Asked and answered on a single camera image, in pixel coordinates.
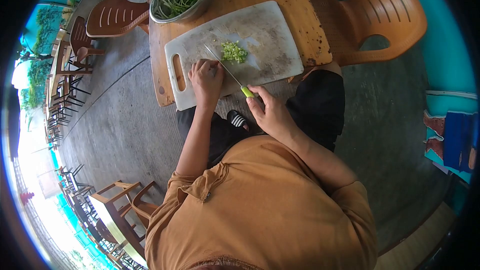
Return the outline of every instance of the blue cloth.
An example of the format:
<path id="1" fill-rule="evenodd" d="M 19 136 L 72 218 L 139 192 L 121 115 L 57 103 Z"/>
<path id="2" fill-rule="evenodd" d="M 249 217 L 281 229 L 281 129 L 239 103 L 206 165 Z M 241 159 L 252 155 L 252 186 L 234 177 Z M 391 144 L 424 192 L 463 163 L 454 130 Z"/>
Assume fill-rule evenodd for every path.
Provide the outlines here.
<path id="1" fill-rule="evenodd" d="M 478 113 L 448 112 L 445 118 L 443 141 L 443 165 L 460 172 L 472 172 L 469 157 L 472 148 L 477 149 Z"/>

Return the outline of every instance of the hand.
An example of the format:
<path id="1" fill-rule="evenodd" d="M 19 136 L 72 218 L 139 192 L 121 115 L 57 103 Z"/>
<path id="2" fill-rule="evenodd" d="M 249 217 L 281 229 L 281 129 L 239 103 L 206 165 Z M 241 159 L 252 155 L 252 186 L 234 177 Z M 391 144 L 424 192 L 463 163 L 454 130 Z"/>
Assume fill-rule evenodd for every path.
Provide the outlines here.
<path id="1" fill-rule="evenodd" d="M 247 104 L 258 126 L 280 143 L 287 145 L 301 131 L 286 106 L 273 97 L 265 87 L 248 85 L 248 89 L 258 93 L 265 104 L 265 112 L 251 97 L 247 97 Z"/>
<path id="2" fill-rule="evenodd" d="M 216 73 L 211 71 L 211 68 L 216 68 Z M 215 111 L 220 98 L 223 77 L 223 67 L 218 61 L 201 59 L 191 65 L 188 78 L 193 86 L 198 108 L 212 113 Z"/>

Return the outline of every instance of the black and white striped sandal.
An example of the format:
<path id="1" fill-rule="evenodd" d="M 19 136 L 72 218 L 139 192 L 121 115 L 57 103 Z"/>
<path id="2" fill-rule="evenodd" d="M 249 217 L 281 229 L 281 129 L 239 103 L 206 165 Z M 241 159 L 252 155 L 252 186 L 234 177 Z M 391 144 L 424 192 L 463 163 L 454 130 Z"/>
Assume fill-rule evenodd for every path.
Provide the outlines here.
<path id="1" fill-rule="evenodd" d="M 235 110 L 229 111 L 228 114 L 226 114 L 226 119 L 236 128 L 242 127 L 245 124 L 248 125 L 247 120 L 243 118 L 242 114 Z"/>

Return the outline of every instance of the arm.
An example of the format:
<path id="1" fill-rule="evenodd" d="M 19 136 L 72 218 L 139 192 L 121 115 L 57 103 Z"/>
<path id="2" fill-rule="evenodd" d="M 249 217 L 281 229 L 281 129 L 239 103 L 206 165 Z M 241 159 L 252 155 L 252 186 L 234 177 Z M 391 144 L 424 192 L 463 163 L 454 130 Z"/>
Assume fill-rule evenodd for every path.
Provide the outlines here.
<path id="1" fill-rule="evenodd" d="M 285 140 L 284 144 L 309 166 L 328 194 L 357 181 L 357 176 L 341 159 L 310 139 L 298 127 L 296 133 Z"/>
<path id="2" fill-rule="evenodd" d="M 248 87 L 258 93 L 265 103 L 263 112 L 253 98 L 247 98 L 257 124 L 296 153 L 318 177 L 327 193 L 332 194 L 357 181 L 355 174 L 341 159 L 303 133 L 282 102 L 270 95 L 264 87 Z"/>
<path id="3" fill-rule="evenodd" d="M 212 67 L 217 68 L 214 76 L 210 71 Z M 220 97 L 223 76 L 219 62 L 209 60 L 194 63 L 188 73 L 197 107 L 175 170 L 181 176 L 199 177 L 207 168 L 210 125 Z"/>

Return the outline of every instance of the yellow-green knife handle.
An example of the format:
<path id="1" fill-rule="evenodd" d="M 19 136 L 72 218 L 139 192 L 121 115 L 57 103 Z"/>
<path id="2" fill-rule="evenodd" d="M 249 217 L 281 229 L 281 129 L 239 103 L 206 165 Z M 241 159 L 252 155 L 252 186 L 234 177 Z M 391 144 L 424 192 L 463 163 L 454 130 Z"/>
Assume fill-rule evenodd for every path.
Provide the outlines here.
<path id="1" fill-rule="evenodd" d="M 245 86 L 241 86 L 240 87 L 241 91 L 243 92 L 243 94 L 245 94 L 245 96 L 247 97 L 255 97 L 255 95 Z"/>

